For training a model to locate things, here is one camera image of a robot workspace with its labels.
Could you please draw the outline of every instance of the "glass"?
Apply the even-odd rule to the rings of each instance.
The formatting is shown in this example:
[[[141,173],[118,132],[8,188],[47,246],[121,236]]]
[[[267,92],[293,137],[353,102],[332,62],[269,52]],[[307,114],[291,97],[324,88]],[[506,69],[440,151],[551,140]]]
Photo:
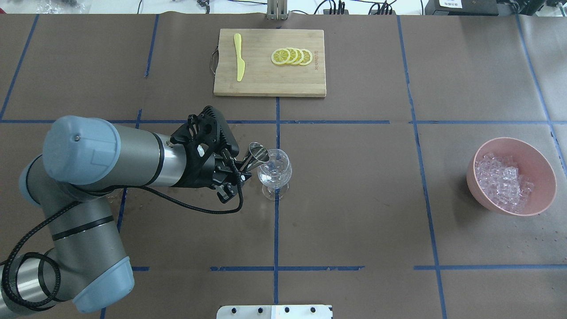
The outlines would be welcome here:
[[[289,189],[291,163],[281,149],[269,149],[269,160],[258,167],[258,178],[262,182],[262,193],[270,200],[281,199]]]

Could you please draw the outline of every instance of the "wooden cutting board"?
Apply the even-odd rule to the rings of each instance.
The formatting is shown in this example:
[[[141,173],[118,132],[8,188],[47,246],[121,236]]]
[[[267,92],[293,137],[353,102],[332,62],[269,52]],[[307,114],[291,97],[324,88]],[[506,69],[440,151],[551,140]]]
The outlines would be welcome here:
[[[236,81],[234,34],[242,35],[244,77]],[[275,65],[276,49],[308,49],[313,60],[306,66]],[[215,95],[325,97],[325,40],[323,30],[221,29]]]

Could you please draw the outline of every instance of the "light blue joint cap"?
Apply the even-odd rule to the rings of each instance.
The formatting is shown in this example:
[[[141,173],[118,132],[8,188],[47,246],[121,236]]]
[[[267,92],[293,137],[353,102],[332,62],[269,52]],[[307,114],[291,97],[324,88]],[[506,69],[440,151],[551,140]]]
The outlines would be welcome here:
[[[120,155],[120,135],[111,123],[64,116],[53,123],[43,143],[47,174],[60,182],[87,185],[103,179]]]
[[[28,166],[26,166],[26,168],[22,171],[22,173],[20,174],[20,179],[18,180],[18,186],[20,188],[20,193],[22,193],[22,196],[28,202],[30,202],[34,206],[41,207],[41,205],[38,202],[33,200],[32,195],[29,194],[28,181],[27,181],[29,169],[32,167],[32,164],[35,163],[35,161],[37,161],[38,158],[39,156],[36,157],[35,160],[31,161],[28,164]]]
[[[130,258],[125,257],[85,287],[73,303],[81,313],[94,312],[124,298],[132,288],[134,274]]]

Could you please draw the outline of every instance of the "pink bowl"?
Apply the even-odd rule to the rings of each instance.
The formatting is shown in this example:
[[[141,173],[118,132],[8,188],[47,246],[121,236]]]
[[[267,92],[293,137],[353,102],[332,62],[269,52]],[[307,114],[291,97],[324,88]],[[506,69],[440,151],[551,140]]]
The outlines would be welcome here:
[[[522,213],[512,213],[496,206],[480,188],[475,175],[475,161],[487,153],[494,153],[496,156],[513,156],[514,161],[518,163],[519,173],[534,183],[534,191],[530,194]],[[555,200],[557,192],[555,173],[547,159],[530,144],[511,137],[499,137],[482,144],[468,166],[467,184],[472,196],[482,206],[493,212],[514,216],[533,216],[545,211]]]

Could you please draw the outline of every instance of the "metal bracket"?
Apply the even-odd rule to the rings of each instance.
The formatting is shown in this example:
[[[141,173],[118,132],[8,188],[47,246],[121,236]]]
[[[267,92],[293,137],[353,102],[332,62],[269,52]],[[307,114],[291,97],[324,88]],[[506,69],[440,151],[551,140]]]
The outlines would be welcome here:
[[[223,306],[217,319],[333,319],[331,305]]]
[[[268,20],[287,20],[287,0],[268,0]]]

